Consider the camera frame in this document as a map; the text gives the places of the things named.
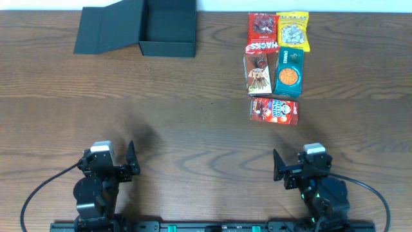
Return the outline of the teal Crunchies box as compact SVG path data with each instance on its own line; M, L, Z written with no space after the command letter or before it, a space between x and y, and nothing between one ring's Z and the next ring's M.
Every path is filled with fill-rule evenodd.
M302 92L304 51L280 47L274 81L274 95L298 98Z

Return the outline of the brown Pocky box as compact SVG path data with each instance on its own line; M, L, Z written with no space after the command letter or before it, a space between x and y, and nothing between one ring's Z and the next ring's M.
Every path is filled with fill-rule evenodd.
M243 58L246 90L249 96L270 95L269 63L266 54L245 54Z

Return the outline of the red Hacks candy bag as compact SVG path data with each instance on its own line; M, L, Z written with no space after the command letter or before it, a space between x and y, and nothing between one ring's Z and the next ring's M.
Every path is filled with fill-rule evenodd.
M273 53L279 50L277 23L279 16L274 14L248 15L248 39L246 54Z

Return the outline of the yellow Hacks candy bag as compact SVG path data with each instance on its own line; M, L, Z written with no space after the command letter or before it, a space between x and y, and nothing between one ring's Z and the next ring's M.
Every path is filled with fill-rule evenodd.
M277 41L280 47L310 52L307 37L308 12L277 12Z

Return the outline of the black gift box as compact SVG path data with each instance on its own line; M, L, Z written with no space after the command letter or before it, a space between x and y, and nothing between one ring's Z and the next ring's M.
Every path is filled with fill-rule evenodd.
M196 0L122 0L82 9L75 54L139 45L144 56L196 55Z

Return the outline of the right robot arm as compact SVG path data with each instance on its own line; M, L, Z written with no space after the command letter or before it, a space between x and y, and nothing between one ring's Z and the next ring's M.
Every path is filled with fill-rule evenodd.
M286 190L298 189L309 212L308 220L294 223L294 231L338 231L348 226L348 190L330 174L332 156L322 144L304 145L296 165L287 166L277 150L273 156L274 180L282 180Z

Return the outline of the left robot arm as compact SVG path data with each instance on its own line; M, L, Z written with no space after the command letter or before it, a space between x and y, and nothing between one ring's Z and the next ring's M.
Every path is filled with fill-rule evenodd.
M113 164L113 147L109 140L95 142L77 167L83 172L73 188L79 216L75 219L75 231L132 231L132 225L115 213L119 184L131 182L140 174L135 145L131 141L126 151L126 164Z

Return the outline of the red Hello Panda box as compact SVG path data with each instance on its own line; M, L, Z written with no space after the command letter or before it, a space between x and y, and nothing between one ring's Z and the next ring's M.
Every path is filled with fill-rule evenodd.
M297 125L299 103L264 97L253 97L250 103L250 119L276 124Z

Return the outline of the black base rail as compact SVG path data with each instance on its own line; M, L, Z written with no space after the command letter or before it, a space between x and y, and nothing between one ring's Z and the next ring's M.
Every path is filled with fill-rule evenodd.
M114 227L113 229L81 229L77 230L74 223L52 223L50 232L74 232L74 231L131 231L131 232L293 232L293 231L376 231L373 223L351 223L342 228L327 229L326 223L322 222L319 229L316 225L304 225L302 222L293 221L269 221L265 223L206 223L206 222L173 222L160 223L157 221L140 221L129 223L126 226Z

